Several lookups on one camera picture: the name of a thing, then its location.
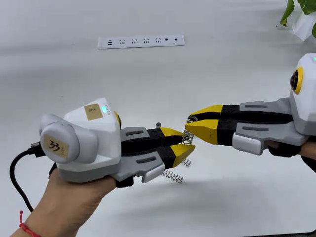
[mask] camera lens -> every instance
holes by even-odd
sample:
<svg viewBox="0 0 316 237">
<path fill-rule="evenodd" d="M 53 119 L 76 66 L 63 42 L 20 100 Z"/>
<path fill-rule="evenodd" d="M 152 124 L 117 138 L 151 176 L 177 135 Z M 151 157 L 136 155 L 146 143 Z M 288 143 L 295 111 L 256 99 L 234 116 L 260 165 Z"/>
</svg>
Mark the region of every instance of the camera lens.
<svg viewBox="0 0 316 237">
<path fill-rule="evenodd" d="M 296 70 L 292 77 L 291 77 L 291 80 L 290 80 L 290 84 L 291 84 L 291 87 L 293 88 L 293 90 L 296 90 L 297 88 L 297 83 L 298 83 L 298 70 Z"/>
</svg>

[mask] black cable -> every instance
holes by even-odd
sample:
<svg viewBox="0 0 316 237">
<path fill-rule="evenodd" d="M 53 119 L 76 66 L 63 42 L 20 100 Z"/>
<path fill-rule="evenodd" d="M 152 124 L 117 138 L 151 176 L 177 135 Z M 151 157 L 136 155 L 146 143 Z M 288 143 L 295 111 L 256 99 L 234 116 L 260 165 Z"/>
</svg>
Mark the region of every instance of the black cable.
<svg viewBox="0 0 316 237">
<path fill-rule="evenodd" d="M 26 155 L 31 155 L 31 154 L 34 154 L 33 149 L 28 149 L 27 151 L 24 151 L 24 152 L 20 153 L 16 158 L 14 158 L 14 160 L 12 161 L 11 166 L 10 166 L 10 179 L 11 179 L 11 182 L 14 185 L 15 189 L 19 192 L 19 194 L 23 198 L 23 200 L 24 200 L 26 206 L 28 207 L 28 209 L 30 210 L 30 212 L 33 211 L 33 207 L 30 204 L 30 201 L 28 200 L 28 197 L 26 196 L 26 194 L 23 192 L 22 188 L 20 187 L 20 185 L 16 181 L 16 178 L 15 178 L 15 167 L 16 167 L 16 164 L 18 163 L 18 161 L 21 158 L 23 158 Z"/>
<path fill-rule="evenodd" d="M 19 194 L 23 198 L 23 200 L 24 200 L 26 206 L 28 207 L 28 209 L 30 210 L 30 212 L 33 211 L 33 207 L 30 204 L 30 201 L 29 201 L 28 197 L 26 196 L 26 194 L 23 192 L 22 188 L 20 187 L 20 185 L 16 181 L 16 178 L 15 178 L 15 167 L 16 167 L 16 164 L 19 162 L 19 160 L 21 158 L 23 158 L 26 155 L 33 155 L 33 154 L 36 157 L 45 156 L 45 153 L 43 152 L 39 142 L 33 143 L 31 145 L 31 148 L 29 148 L 26 151 L 20 153 L 16 158 L 13 159 L 13 161 L 12 161 L 12 163 L 10 165 L 10 179 L 11 179 L 11 182 L 14 185 L 15 189 L 19 192 Z"/>
</svg>

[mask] power strip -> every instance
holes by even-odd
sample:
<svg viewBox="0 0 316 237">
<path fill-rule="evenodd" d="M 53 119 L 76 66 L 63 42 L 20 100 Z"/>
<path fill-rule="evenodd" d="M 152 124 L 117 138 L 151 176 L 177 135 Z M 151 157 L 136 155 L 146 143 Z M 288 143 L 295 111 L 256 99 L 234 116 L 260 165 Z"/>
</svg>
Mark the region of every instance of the power strip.
<svg viewBox="0 0 316 237">
<path fill-rule="evenodd" d="M 98 49 L 184 46 L 183 35 L 99 38 Z"/>
</svg>

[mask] coiled spring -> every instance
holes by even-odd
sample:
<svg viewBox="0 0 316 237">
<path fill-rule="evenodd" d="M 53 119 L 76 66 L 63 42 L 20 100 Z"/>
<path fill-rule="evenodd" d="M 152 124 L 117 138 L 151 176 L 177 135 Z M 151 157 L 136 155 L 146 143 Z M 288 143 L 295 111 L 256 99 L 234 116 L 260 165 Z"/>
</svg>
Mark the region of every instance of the coiled spring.
<svg viewBox="0 0 316 237">
<path fill-rule="evenodd" d="M 189 167 L 192 163 L 192 161 L 190 161 L 189 159 L 185 159 L 184 161 L 181 162 L 183 165 L 185 165 L 186 167 Z"/>
<path fill-rule="evenodd" d="M 194 116 L 190 116 L 187 119 L 187 123 L 196 122 L 196 121 L 198 121 L 198 119 Z M 193 138 L 194 138 L 194 135 L 185 129 L 183 132 L 182 144 L 191 145 Z"/>
<path fill-rule="evenodd" d="M 178 174 L 172 172 L 171 170 L 167 170 L 167 169 L 166 169 L 166 170 L 163 172 L 162 175 L 163 175 L 164 177 L 166 177 L 166 178 L 168 178 L 168 179 L 174 181 L 174 182 L 179 183 L 179 184 L 181 184 L 182 181 L 183 181 L 183 177 L 182 177 L 182 176 L 180 176 L 180 175 L 178 175 Z"/>
</svg>

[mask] white table surface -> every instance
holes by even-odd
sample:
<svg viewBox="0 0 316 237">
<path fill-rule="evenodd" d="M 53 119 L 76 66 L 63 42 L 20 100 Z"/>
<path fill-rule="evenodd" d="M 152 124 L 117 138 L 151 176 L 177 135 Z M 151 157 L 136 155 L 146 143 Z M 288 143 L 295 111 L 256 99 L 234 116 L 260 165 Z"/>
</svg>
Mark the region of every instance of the white table surface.
<svg viewBox="0 0 316 237">
<path fill-rule="evenodd" d="M 10 183 L 12 159 L 39 140 L 41 115 L 107 97 L 123 127 L 180 131 L 214 104 L 289 94 L 298 60 L 315 52 L 278 24 L 283 0 L 2 0 L 0 188 L 2 235 L 27 209 Z M 186 46 L 97 50 L 97 38 L 184 34 Z M 237 237 L 316 228 L 316 174 L 299 157 L 261 157 L 194 139 L 185 182 L 137 180 L 115 190 L 78 236 Z M 16 176 L 36 205 L 52 162 L 25 158 Z"/>
</svg>

